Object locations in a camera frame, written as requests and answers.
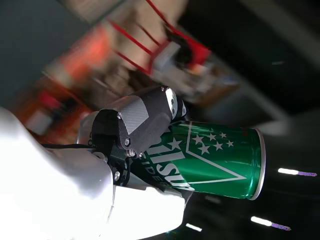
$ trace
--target screw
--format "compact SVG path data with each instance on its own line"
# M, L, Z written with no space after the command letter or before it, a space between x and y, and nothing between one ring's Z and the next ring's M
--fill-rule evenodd
M133 149L130 149L129 150L129 155L130 155L130 157L134 157L136 155L136 151L133 150Z
M116 171L115 174L114 174L114 180L118 181L119 178L120 178L120 172Z
M126 146L129 146L130 145L130 138L126 138L125 140L124 140L124 145L126 145Z

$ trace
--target beer can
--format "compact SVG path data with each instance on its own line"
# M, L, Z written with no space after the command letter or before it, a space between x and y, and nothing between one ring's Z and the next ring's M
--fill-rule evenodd
M258 129L180 121L133 159L131 172L148 183L255 200L265 167L265 144Z

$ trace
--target can lid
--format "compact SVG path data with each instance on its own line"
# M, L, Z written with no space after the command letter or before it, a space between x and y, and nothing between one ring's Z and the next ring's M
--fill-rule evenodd
M262 186L264 184L265 180L265 172L266 172L266 146L265 146L265 141L264 141L264 136L262 135L261 131L259 129L255 129L256 132L258 133L259 139L260 139L260 146L261 146L261 168L260 168L260 177L259 177L259 182L258 186L256 187L255 193L249 200L256 200L257 197L259 196Z

